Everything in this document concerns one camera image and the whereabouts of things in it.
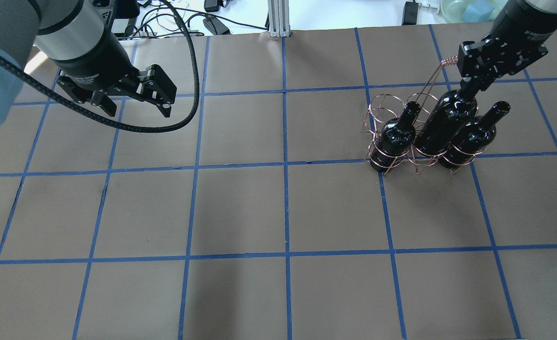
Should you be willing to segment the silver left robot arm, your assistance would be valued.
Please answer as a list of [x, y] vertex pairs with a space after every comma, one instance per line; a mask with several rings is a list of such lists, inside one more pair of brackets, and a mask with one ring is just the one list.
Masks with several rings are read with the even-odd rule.
[[[33, 47], [60, 70], [58, 94], [26, 71]], [[114, 96], [150, 103], [168, 118], [177, 88], [159, 65], [134, 67], [90, 0], [0, 0], [0, 125], [28, 85], [106, 126], [136, 133], [174, 131], [183, 123], [141, 127], [114, 120]]]

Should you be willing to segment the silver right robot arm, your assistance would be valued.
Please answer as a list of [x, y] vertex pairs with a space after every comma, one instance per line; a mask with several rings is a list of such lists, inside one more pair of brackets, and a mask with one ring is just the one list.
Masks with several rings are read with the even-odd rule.
[[458, 47], [459, 96], [470, 101], [546, 56], [544, 43], [556, 30], [557, 0], [509, 0], [486, 36]]

